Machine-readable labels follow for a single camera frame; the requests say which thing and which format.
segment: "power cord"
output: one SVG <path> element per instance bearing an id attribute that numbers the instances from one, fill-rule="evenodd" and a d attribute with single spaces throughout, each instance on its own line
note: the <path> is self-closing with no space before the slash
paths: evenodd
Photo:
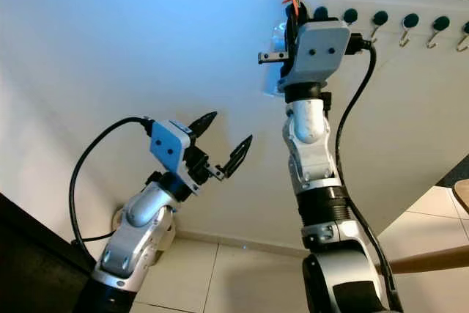
<path id="1" fill-rule="evenodd" d="M 341 164 L 341 158 L 340 158 L 340 141 L 341 141 L 341 135 L 342 135 L 342 130 L 344 129 L 345 122 L 347 121 L 347 118 L 352 111 L 353 106 L 357 103 L 358 98 L 361 96 L 362 92 L 365 90 L 366 85 L 368 84 L 370 78 L 372 77 L 372 73 L 374 71 L 374 66 L 376 65 L 376 49 L 374 46 L 371 44 L 369 41 L 363 41 L 363 47 L 364 49 L 369 50 L 370 57 L 369 57 L 369 66 L 368 70 L 366 71 L 366 75 L 363 78 L 360 86 L 357 89 L 357 92 L 353 95 L 352 100 L 349 102 L 348 106 L 346 107 L 344 113 L 342 114 L 342 118 L 340 119 L 339 126 L 337 128 L 337 134 L 336 134 L 336 164 L 337 164 L 337 172 L 339 173 L 340 180 L 342 182 L 342 185 L 344 187 L 345 193 L 348 196 L 348 202 L 350 209 L 352 212 L 355 214 L 355 217 L 357 218 L 358 222 L 361 224 L 363 227 L 364 232 L 370 239 L 374 250 L 376 251 L 379 259 L 380 259 L 380 267 L 381 267 L 381 273 L 384 276 L 385 280 L 385 288 L 386 288 L 386 294 L 388 296 L 388 302 L 389 302 L 389 308 L 394 311 L 398 312 L 403 312 L 401 301 L 399 299 L 397 290 L 396 290 L 396 284 L 394 282 L 394 277 L 393 273 L 391 270 L 391 266 L 389 265 L 388 260 L 386 259 L 386 256 L 383 252 L 383 249 L 381 248 L 380 242 L 378 241 L 376 235 L 374 234 L 372 228 L 369 226 L 368 222 L 366 219 L 363 217 L 361 214 L 360 210 L 352 200 L 352 198 L 349 195 L 349 191 L 347 190 L 347 186 L 345 185 L 344 181 L 344 172 L 342 171 L 342 164 Z"/>
<path id="2" fill-rule="evenodd" d="M 89 262 L 90 265 L 95 266 L 96 261 L 95 258 L 89 253 L 88 249 L 86 248 L 85 242 L 89 241 L 95 241 L 95 240 L 101 240 L 103 238 L 107 238 L 112 236 L 113 232 L 110 232 L 106 235 L 102 236 L 97 236 L 97 237 L 90 237 L 90 238 L 82 238 L 80 229 L 78 227 L 78 221 L 76 218 L 76 212 L 75 212 L 75 184 L 76 184 L 76 179 L 78 176 L 78 172 L 80 171 L 81 166 L 83 165 L 86 157 L 88 154 L 93 150 L 93 148 L 96 147 L 96 145 L 104 139 L 111 131 L 117 129 L 118 127 L 125 125 L 129 122 L 138 122 L 140 125 L 142 125 L 145 128 L 145 131 L 147 132 L 147 135 L 151 136 L 151 129 L 152 129 L 152 124 L 153 120 L 147 119 L 147 118 L 141 118 L 141 117 L 127 117 L 125 119 L 122 119 L 118 122 L 115 122 L 113 125 L 109 126 L 106 128 L 96 139 L 85 149 L 81 157 L 78 159 L 75 168 L 72 173 L 72 177 L 70 179 L 70 187 L 68 190 L 68 207 L 70 211 L 70 220 L 72 223 L 72 229 L 73 229 L 73 234 L 75 235 L 75 240 L 72 241 L 72 244 L 74 246 L 77 246 L 82 250 L 84 253 L 86 260 Z"/>

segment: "wooden furniture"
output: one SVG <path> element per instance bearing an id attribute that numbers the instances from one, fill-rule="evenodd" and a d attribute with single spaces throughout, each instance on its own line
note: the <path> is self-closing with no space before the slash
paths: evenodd
<path id="1" fill-rule="evenodd" d="M 464 210 L 469 213 L 469 179 L 456 182 L 453 186 L 453 194 Z M 396 274 L 467 267 L 469 266 L 469 246 L 418 254 L 391 261 L 390 264 Z"/>
<path id="2" fill-rule="evenodd" d="M 2 312 L 71 312 L 91 270 L 78 249 L 0 193 Z"/>

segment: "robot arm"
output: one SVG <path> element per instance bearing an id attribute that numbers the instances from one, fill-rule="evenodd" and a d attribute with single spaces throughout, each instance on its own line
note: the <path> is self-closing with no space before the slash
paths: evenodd
<path id="1" fill-rule="evenodd" d="M 382 290 L 366 250 L 359 223 L 336 163 L 329 152 L 327 119 L 331 96 L 322 92 L 345 54 L 371 48 L 360 34 L 327 10 L 310 18 L 299 0 L 288 6 L 285 51 L 259 53 L 259 63 L 283 62 L 278 90 L 287 103 L 283 137 L 289 173 L 303 221 L 303 244 L 311 254 L 303 261 L 310 312 L 382 312 Z M 400 310 L 397 296 L 391 308 Z"/>
<path id="2" fill-rule="evenodd" d="M 191 194 L 198 194 L 210 177 L 222 181 L 243 162 L 252 136 L 241 142 L 223 167 L 211 166 L 208 155 L 196 146 L 215 115 L 206 114 L 188 127 L 172 120 L 150 121 L 150 151 L 166 172 L 153 173 L 144 190 L 124 206 L 121 224 L 96 262 L 74 313 L 129 312 L 158 258 L 158 243 L 169 230 L 174 211 Z"/>

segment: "metal hook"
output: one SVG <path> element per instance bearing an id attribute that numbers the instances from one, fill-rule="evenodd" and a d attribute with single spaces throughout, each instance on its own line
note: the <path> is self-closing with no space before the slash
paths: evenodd
<path id="1" fill-rule="evenodd" d="M 408 29 L 405 29 L 404 33 L 402 34 L 402 37 L 399 41 L 399 46 L 401 48 L 404 48 L 410 41 L 410 38 L 409 38 L 409 30 Z"/>
<path id="2" fill-rule="evenodd" d="M 373 19 L 372 19 L 372 22 L 374 23 L 374 29 L 373 29 L 373 32 L 372 32 L 372 37 L 370 38 L 372 43 L 376 43 L 376 41 L 378 40 L 375 37 L 376 31 L 382 25 L 384 25 L 387 21 L 388 21 L 388 13 L 386 11 L 381 10 L 381 11 L 378 11 L 376 14 L 374 14 Z"/>
<path id="3" fill-rule="evenodd" d="M 402 20 L 402 27 L 404 27 L 404 33 L 402 34 L 401 40 L 399 41 L 399 46 L 404 48 L 410 41 L 409 38 L 409 29 L 417 26 L 418 23 L 418 15 L 417 14 L 409 14 Z"/>
<path id="4" fill-rule="evenodd" d="M 434 38 L 437 36 L 438 33 L 448 28 L 450 24 L 450 20 L 448 16 L 440 16 L 435 21 L 433 21 L 433 35 L 430 37 L 428 42 L 426 42 L 426 47 L 428 49 L 432 49 L 437 46 L 437 43 L 433 43 Z"/>
<path id="5" fill-rule="evenodd" d="M 433 35 L 430 37 L 430 39 L 428 40 L 428 42 L 426 42 L 426 47 L 428 49 L 432 49 L 437 46 L 437 43 L 432 43 L 432 41 L 434 40 L 434 38 L 437 36 L 438 33 L 440 33 L 440 31 L 435 31 Z"/>
<path id="6" fill-rule="evenodd" d="M 462 39 L 457 43 L 456 50 L 459 51 L 460 53 L 462 51 L 466 51 L 469 49 L 469 45 L 465 45 L 464 47 L 460 48 L 461 44 L 464 43 L 465 39 L 469 37 L 469 34 L 465 34 Z"/>
<path id="7" fill-rule="evenodd" d="M 372 43 L 376 43 L 376 41 L 378 40 L 375 35 L 376 35 L 376 31 L 380 28 L 381 26 L 376 26 L 372 32 L 372 37 L 370 38 L 370 40 L 372 41 Z"/>
<path id="8" fill-rule="evenodd" d="M 469 45 L 466 45 L 462 48 L 461 45 L 464 43 L 465 39 L 469 37 L 469 22 L 467 22 L 463 27 L 462 27 L 462 38 L 461 40 L 457 43 L 456 50 L 459 51 L 460 53 L 462 51 L 466 51 L 469 49 Z"/>

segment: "tiled floor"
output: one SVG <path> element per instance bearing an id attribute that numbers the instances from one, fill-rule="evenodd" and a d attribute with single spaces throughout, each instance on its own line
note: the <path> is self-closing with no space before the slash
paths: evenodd
<path id="1" fill-rule="evenodd" d="M 469 244 L 469 216 L 432 188 L 380 236 L 397 259 Z M 305 313 L 301 258 L 176 239 L 151 269 L 132 313 Z M 469 268 L 396 275 L 406 312 L 467 311 Z"/>

